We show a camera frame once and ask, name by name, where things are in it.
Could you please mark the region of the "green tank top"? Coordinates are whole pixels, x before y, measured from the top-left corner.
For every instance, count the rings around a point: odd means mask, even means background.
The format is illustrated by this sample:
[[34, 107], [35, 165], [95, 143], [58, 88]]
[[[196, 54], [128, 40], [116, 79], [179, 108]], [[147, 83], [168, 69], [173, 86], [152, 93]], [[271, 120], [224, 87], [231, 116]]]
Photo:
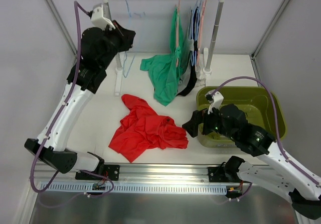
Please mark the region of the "green tank top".
[[[179, 79], [182, 73], [181, 57], [185, 35], [181, 18], [179, 18], [180, 47], [176, 50], [176, 14], [177, 8], [174, 10], [171, 22], [170, 53], [143, 59], [140, 64], [140, 70], [148, 72], [154, 87], [154, 99], [163, 106], [169, 105], [177, 96]], [[178, 57], [179, 65], [176, 67], [176, 59]]]

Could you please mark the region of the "red tank top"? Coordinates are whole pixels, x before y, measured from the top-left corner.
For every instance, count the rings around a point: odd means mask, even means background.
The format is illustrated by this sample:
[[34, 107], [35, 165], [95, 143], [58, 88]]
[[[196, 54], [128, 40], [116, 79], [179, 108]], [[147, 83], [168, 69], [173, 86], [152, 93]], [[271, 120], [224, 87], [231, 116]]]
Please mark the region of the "red tank top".
[[186, 131], [169, 116], [158, 115], [142, 98], [124, 94], [122, 102], [129, 114], [120, 120], [109, 148], [121, 154], [130, 163], [149, 149], [186, 149]]

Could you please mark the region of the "pink wire hanger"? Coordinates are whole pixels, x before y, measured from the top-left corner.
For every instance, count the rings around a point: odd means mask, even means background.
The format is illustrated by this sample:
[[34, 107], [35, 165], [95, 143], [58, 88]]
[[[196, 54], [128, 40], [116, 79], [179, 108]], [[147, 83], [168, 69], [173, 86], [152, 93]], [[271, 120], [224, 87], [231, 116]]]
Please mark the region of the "pink wire hanger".
[[[178, 50], [180, 47], [180, 40], [179, 40], [180, 3], [181, 3], [181, 0], [178, 1], [177, 14], [176, 14], [176, 50]], [[176, 67], [178, 67], [178, 65], [179, 65], [179, 57], [176, 59]]]

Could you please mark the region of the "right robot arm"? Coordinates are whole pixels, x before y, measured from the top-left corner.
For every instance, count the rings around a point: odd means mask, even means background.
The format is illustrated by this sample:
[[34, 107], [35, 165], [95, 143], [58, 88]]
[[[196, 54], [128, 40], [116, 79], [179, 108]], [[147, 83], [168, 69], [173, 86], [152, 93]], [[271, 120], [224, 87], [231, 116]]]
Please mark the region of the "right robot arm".
[[320, 177], [308, 171], [293, 157], [280, 150], [277, 140], [264, 128], [250, 124], [246, 114], [234, 104], [220, 109], [196, 110], [183, 124], [191, 137], [216, 132], [233, 141], [242, 152], [269, 165], [271, 172], [259, 170], [244, 159], [232, 156], [224, 165], [224, 177], [230, 182], [243, 180], [259, 185], [291, 203], [306, 218], [320, 218]]

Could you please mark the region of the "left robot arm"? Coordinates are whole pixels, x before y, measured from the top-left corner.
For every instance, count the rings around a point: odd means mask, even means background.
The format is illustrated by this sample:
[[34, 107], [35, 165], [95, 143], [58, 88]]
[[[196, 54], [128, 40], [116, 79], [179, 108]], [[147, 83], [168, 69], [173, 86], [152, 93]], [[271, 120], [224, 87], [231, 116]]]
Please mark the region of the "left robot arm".
[[67, 147], [71, 131], [81, 112], [106, 78], [114, 57], [133, 46], [136, 32], [113, 21], [114, 28], [86, 29], [81, 35], [80, 62], [71, 69], [64, 94], [44, 130], [27, 139], [24, 147], [60, 173], [85, 170], [92, 179], [104, 175], [103, 159], [93, 153]]

